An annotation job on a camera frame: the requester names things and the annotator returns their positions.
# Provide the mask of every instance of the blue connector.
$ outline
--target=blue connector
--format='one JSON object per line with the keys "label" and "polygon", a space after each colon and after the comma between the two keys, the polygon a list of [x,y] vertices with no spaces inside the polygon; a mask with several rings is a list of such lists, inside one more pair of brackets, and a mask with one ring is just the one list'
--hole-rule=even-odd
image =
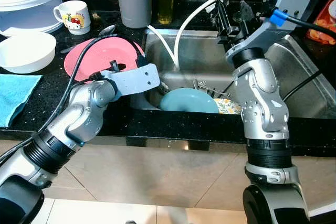
{"label": "blue connector", "polygon": [[272,16],[269,18],[269,21],[271,21],[272,23],[278,25],[278,26],[282,26],[284,24],[284,22],[286,21],[288,15],[282,11],[280,11],[279,9],[276,9]]}

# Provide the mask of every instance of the black countertop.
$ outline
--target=black countertop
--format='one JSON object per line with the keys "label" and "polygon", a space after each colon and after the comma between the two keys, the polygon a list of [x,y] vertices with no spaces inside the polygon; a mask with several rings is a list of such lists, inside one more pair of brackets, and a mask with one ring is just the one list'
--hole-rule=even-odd
{"label": "black countertop", "polygon": [[[188,5],[188,9],[193,10],[194,6],[200,4],[194,1]],[[32,73],[42,74],[43,77],[13,125],[9,128],[0,128],[0,139],[23,140],[29,137],[32,131],[40,128],[51,115],[69,81],[69,76],[64,70],[66,55],[61,54],[60,50],[96,37],[101,29],[111,24],[116,25],[118,33],[127,35],[139,45],[142,44],[144,29],[130,29],[123,26],[119,12],[93,13],[97,14],[95,15],[97,18],[91,21],[91,31],[85,35],[72,35],[65,27],[52,33],[57,40],[55,58],[43,70]],[[188,12],[183,9],[179,18],[176,18],[169,28],[178,28],[187,15]],[[156,21],[153,25],[162,27]],[[190,23],[189,29],[215,28],[208,19],[200,15]],[[1,69],[0,73],[9,72]],[[200,145],[209,142],[246,143],[239,115],[135,110],[128,106],[128,99],[128,97],[121,98],[108,106],[104,113],[104,126],[99,135],[126,136],[132,140],[132,145],[139,143],[139,146],[143,146],[143,141],[147,138],[189,140],[196,143],[196,149],[197,143]],[[336,120],[290,118],[288,124],[293,155],[335,157],[335,123]]]}

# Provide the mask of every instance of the sink basin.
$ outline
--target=sink basin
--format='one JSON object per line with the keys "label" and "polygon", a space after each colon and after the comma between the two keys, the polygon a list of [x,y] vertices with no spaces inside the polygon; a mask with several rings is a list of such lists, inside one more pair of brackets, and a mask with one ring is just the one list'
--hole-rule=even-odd
{"label": "sink basin", "polygon": [[[173,48],[177,30],[159,29],[159,32]],[[216,31],[186,30],[180,40],[180,71],[176,71],[161,41],[148,30],[144,36],[143,48],[149,62],[156,64],[160,79],[170,90],[193,88],[193,80],[205,82],[209,88],[222,92],[232,81],[233,66],[225,60],[223,45],[217,44]],[[280,95],[284,97],[292,88],[316,72],[318,68],[309,59],[289,35],[273,44],[266,58],[274,68],[280,83]],[[230,99],[237,101],[234,87],[231,87]],[[136,109],[156,108],[163,95],[158,89],[148,91],[144,96],[135,96],[132,102]],[[300,118],[336,119],[335,89],[323,75],[293,94],[286,104],[290,116]]]}

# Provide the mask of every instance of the white bowl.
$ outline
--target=white bowl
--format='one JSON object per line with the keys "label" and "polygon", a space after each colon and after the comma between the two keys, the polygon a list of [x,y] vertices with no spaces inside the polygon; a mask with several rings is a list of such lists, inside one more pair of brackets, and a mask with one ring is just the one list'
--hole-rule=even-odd
{"label": "white bowl", "polygon": [[54,36],[26,32],[0,43],[0,67],[13,73],[31,73],[46,67],[55,56]]}

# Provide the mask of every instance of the blue towel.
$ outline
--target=blue towel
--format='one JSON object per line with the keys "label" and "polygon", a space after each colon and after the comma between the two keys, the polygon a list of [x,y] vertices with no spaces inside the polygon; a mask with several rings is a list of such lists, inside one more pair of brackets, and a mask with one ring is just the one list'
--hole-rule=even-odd
{"label": "blue towel", "polygon": [[42,76],[0,74],[0,127],[9,127]]}

